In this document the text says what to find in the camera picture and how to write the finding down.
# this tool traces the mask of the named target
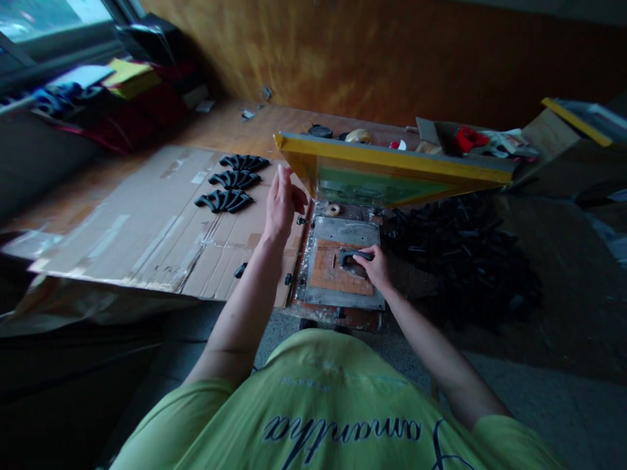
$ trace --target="red object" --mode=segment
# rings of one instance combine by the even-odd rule
[[[162,83],[115,109],[94,127],[63,129],[127,154],[176,123],[186,112],[187,107],[174,88]]]
[[[457,142],[457,146],[461,152],[467,153],[474,147],[487,145],[488,142],[490,142],[490,138],[468,126],[462,126],[457,130],[457,134],[455,134],[455,142]]]

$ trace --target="stack of papers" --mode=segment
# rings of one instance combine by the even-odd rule
[[[131,100],[161,83],[157,73],[147,64],[113,59],[108,66],[115,70],[115,73],[107,78],[103,85],[111,93],[125,100]]]

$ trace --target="cardboard box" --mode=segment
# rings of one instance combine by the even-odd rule
[[[601,147],[546,109],[522,135],[540,152],[522,166],[512,187],[550,197],[602,199],[627,187],[627,149]]]
[[[238,282],[235,270],[250,259],[261,239],[266,196],[278,163],[273,161],[258,172],[262,182],[247,191],[253,204],[236,214],[212,214],[194,201],[222,189],[210,185],[207,178],[230,169],[218,164],[224,155],[228,154],[163,148],[62,242],[45,251],[30,270],[227,300]],[[295,216],[283,255],[285,274],[294,270],[302,229]],[[281,277],[275,306],[285,304],[288,290]]]

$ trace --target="tape roll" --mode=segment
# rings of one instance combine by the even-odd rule
[[[342,212],[342,209],[337,204],[329,204],[327,208],[327,215],[329,217],[337,217],[340,212]]]

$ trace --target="cardboard sheet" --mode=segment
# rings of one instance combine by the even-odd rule
[[[194,201],[222,189],[207,178],[230,169],[218,163],[224,155],[230,154],[164,147],[30,270],[227,300],[237,283],[235,270],[250,259],[261,238],[266,196],[278,162],[258,172],[262,182],[247,191],[253,204],[237,214],[212,214]],[[285,274],[294,270],[302,229],[295,216],[283,256]],[[275,306],[285,304],[288,290],[281,278]]]

